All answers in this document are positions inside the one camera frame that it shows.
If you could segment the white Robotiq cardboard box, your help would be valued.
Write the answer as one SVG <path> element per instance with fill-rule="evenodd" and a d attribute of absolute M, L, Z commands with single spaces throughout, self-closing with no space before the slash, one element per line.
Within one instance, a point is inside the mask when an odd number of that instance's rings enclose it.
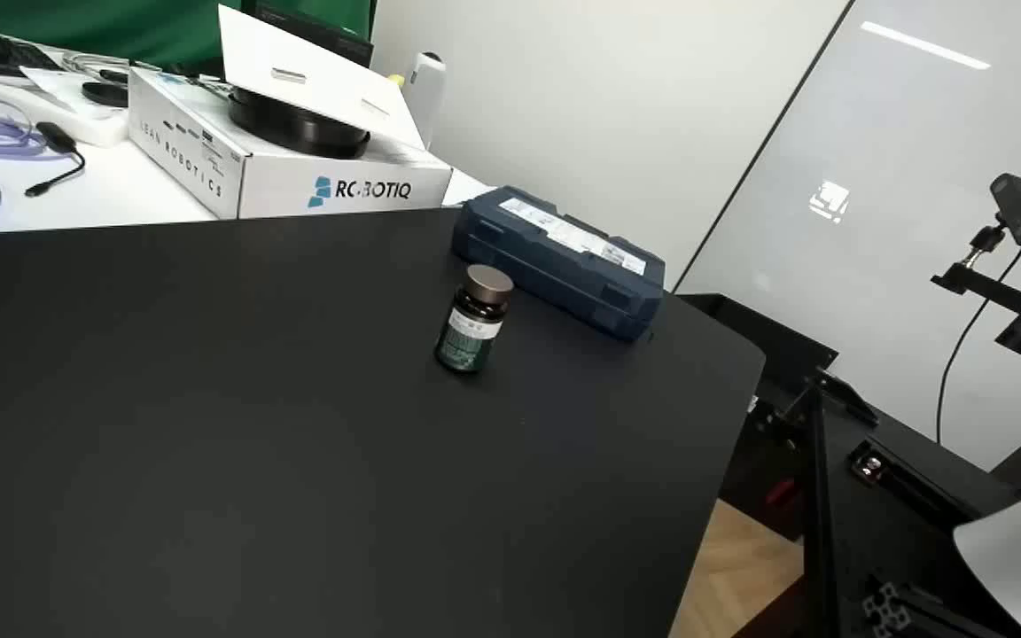
<path fill-rule="evenodd" d="M 437 158 L 399 88 L 274 20 L 221 7 L 223 81 L 135 68 L 129 139 L 221 218 L 434 210 L 450 166 Z M 308 157 L 226 118 L 248 88 L 368 132 L 357 158 Z"/>

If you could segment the blue plastic case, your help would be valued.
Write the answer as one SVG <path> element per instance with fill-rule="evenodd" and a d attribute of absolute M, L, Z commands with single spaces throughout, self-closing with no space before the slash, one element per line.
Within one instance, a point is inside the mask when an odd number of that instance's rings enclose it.
<path fill-rule="evenodd" d="M 493 187 L 462 206 L 453 251 L 503 269 L 527 291 L 618 340 L 650 332 L 664 306 L 665 262 L 522 187 Z"/>

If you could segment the black round disc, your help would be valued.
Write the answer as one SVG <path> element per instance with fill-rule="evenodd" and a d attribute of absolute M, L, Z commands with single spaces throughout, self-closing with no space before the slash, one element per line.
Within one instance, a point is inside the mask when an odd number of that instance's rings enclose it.
<path fill-rule="evenodd" d="M 248 88 L 229 93 L 226 118 L 255 139 L 308 157 L 357 158 L 368 144 L 368 132 L 362 126 L 342 122 L 332 118 Z"/>

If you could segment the black metal frame stand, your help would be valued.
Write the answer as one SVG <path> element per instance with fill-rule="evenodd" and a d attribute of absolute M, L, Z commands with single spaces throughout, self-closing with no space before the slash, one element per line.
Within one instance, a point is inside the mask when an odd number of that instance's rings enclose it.
<path fill-rule="evenodd" d="M 825 342 L 728 293 L 696 307 L 765 353 L 728 500 L 806 538 L 747 633 L 1021 638 L 1021 451 L 981 472 L 839 381 Z"/>

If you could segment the green cloth backdrop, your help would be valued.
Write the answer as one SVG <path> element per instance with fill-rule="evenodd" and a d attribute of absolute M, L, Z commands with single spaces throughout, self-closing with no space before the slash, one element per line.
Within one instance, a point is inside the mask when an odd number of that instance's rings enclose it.
<path fill-rule="evenodd" d="M 0 0 L 0 31 L 149 62 L 221 57 L 216 7 L 371 35 L 379 0 Z"/>

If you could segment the dark green pill bottle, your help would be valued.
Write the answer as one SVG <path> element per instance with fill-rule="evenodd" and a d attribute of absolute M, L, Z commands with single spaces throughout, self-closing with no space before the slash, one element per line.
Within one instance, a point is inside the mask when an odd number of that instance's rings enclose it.
<path fill-rule="evenodd" d="M 474 376 L 503 328 L 512 293 L 513 281 L 503 269 L 470 262 L 442 317 L 437 362 L 457 376 Z"/>

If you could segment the white cylindrical bottle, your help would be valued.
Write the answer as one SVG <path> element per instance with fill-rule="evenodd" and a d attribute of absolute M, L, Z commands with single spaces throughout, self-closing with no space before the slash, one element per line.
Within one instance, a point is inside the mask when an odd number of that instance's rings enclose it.
<path fill-rule="evenodd" d="M 420 119 L 434 118 L 441 108 L 448 85 L 448 62 L 441 53 L 424 50 L 414 57 L 411 75 L 409 75 L 409 105 Z"/>

